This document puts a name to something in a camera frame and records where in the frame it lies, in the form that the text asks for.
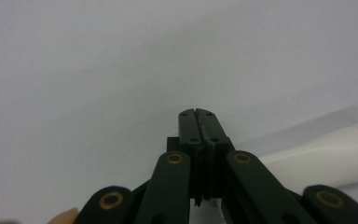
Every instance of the white surface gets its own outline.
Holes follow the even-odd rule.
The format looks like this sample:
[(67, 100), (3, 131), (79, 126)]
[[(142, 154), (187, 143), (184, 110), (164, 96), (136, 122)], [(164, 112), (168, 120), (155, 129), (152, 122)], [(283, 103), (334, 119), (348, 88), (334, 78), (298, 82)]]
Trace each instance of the white surface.
[(358, 123), (358, 1), (0, 1), (0, 220), (136, 188), (191, 107), (257, 156)]
[(334, 188), (357, 184), (358, 124), (260, 160), (287, 189), (298, 194), (317, 184)]

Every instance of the white tube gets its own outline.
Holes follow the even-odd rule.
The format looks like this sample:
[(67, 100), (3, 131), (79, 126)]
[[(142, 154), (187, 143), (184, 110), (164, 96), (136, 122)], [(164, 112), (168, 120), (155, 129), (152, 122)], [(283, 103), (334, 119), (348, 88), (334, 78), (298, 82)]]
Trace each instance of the white tube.
[(358, 182), (358, 125), (317, 138), (303, 146), (260, 158), (287, 188), (338, 187)]

